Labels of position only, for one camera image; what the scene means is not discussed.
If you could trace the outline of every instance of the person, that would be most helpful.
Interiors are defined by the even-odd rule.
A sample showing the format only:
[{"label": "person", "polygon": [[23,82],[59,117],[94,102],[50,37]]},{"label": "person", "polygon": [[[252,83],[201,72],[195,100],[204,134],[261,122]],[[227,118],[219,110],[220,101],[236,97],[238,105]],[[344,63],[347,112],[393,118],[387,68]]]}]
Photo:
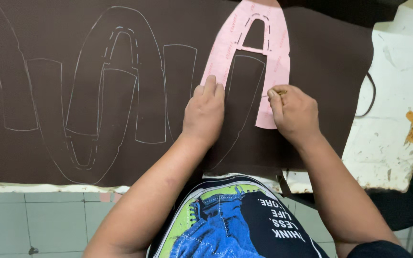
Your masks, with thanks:
[{"label": "person", "polygon": [[[317,102],[291,85],[274,86],[267,96],[278,131],[306,165],[338,257],[411,257],[321,134]],[[210,75],[187,104],[179,138],[111,209],[83,257],[328,257],[250,177],[184,187],[223,119],[224,87]]]}]

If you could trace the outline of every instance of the pink template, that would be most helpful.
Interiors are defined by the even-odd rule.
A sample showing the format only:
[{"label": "pink template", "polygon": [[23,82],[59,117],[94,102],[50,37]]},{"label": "pink template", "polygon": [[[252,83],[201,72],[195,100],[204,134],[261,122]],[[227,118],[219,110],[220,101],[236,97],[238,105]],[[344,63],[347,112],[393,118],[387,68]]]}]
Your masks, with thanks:
[{"label": "pink template", "polygon": [[[254,20],[265,24],[263,49],[243,46]],[[275,85],[288,84],[290,76],[290,44],[283,10],[276,0],[243,0],[227,18],[211,48],[201,84],[208,75],[216,76],[224,86],[236,50],[246,50],[267,56],[264,88],[257,114],[256,126],[276,129],[272,109],[267,101],[267,91]]]}]

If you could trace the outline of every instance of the black cable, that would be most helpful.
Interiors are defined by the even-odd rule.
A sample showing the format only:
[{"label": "black cable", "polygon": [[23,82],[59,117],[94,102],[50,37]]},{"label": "black cable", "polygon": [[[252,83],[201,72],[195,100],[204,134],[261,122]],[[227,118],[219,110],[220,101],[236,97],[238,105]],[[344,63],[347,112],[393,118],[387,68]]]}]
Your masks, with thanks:
[{"label": "black cable", "polygon": [[372,76],[371,76],[371,74],[370,74],[369,72],[366,73],[366,75],[367,75],[369,81],[371,82],[372,88],[373,88],[373,90],[374,90],[374,92],[373,92],[373,94],[372,94],[372,101],[371,101],[371,104],[369,105],[368,110],[367,110],[364,114],[362,114],[362,115],[360,115],[360,116],[355,116],[356,118],[362,118],[362,117],[364,117],[365,115],[367,115],[367,114],[369,113],[369,111],[371,111],[371,108],[372,108],[372,106],[374,105],[374,102],[375,102],[375,92],[376,92],[375,83],[374,83],[374,80],[372,79]]}]

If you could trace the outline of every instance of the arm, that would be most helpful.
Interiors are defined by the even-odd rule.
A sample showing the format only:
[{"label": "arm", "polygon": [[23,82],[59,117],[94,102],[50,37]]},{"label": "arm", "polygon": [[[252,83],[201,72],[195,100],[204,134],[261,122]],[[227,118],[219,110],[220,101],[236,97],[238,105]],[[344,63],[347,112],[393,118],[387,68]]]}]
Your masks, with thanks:
[{"label": "arm", "polygon": [[224,87],[210,75],[187,104],[179,138],[111,209],[83,257],[144,257],[186,181],[219,137],[223,118]]},{"label": "arm", "polygon": [[291,85],[268,91],[278,131],[304,161],[324,225],[344,258],[361,243],[387,240],[399,244],[366,192],[348,172],[318,126],[318,105]]}]

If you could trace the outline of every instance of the fingernail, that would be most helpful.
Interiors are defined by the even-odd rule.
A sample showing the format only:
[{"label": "fingernail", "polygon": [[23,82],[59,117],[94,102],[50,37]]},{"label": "fingernail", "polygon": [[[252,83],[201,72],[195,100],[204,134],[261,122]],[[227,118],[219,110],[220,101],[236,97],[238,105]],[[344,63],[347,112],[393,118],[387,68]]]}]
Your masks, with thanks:
[{"label": "fingernail", "polygon": [[275,94],[274,94],[273,90],[268,90],[268,91],[267,91],[267,96],[268,96],[269,98],[272,98],[274,95],[275,95]]}]

